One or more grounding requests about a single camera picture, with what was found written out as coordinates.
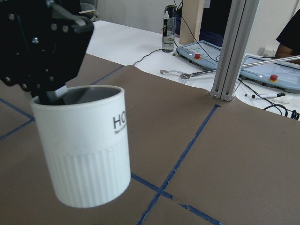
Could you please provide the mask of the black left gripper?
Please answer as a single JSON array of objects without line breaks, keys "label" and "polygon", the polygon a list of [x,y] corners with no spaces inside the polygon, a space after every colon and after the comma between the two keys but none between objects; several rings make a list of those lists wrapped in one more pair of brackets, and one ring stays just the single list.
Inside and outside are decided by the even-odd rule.
[{"label": "black left gripper", "polygon": [[78,75],[93,22],[56,0],[0,3],[0,78],[38,94],[42,105],[64,105],[66,83]]}]

